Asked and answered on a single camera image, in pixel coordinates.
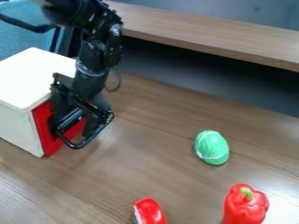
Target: wooden table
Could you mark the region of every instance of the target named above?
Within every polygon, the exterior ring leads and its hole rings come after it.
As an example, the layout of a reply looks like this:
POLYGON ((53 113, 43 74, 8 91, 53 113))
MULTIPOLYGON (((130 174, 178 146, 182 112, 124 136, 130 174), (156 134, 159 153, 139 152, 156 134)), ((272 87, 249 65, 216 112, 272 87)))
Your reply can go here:
POLYGON ((117 118, 83 150, 38 159, 0 140, 2 224, 134 223, 135 201, 154 197, 170 224, 218 224, 230 186, 270 199, 264 223, 299 223, 299 120, 134 75, 109 94, 117 118), (231 146, 214 167, 192 150, 198 131, 231 146))

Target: gray floor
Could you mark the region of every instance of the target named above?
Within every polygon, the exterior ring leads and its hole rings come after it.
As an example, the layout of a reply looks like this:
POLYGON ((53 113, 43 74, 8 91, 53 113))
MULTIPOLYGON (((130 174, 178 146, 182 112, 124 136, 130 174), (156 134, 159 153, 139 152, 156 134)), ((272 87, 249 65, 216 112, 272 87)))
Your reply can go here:
POLYGON ((299 117, 298 73, 132 38, 123 44, 122 70, 299 117))
POLYGON ((298 0, 113 0, 299 30, 298 0))

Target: red toy tomato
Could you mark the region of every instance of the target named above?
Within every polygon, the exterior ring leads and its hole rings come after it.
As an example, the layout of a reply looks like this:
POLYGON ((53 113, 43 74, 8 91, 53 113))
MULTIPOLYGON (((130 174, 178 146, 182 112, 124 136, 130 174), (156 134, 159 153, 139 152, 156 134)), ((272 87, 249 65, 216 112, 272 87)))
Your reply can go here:
POLYGON ((223 224, 261 224, 269 208, 267 196, 239 184, 226 196, 223 224))
POLYGON ((134 205, 138 224, 167 224, 160 206, 153 199, 142 199, 134 205))

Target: wooden bench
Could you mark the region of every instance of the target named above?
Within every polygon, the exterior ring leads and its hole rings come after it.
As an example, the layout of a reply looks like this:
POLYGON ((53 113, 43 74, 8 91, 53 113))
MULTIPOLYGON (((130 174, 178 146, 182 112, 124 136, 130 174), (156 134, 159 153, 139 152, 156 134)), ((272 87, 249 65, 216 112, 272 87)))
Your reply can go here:
POLYGON ((124 22, 124 36, 227 58, 299 71, 299 32, 108 2, 124 22))

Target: black bracket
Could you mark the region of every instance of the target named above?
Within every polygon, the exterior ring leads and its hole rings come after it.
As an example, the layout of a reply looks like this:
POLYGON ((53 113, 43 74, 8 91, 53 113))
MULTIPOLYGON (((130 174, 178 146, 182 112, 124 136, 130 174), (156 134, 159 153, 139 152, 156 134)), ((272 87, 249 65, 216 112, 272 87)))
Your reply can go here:
POLYGON ((72 78, 60 73, 55 73, 53 78, 51 100, 54 115, 49 119, 49 129, 54 137, 59 138, 71 149, 81 149, 112 122, 115 114, 101 95, 91 102, 75 94, 69 88, 73 81, 72 78), (87 119, 82 134, 85 139, 79 143, 73 143, 65 137, 64 133, 84 118, 87 119))

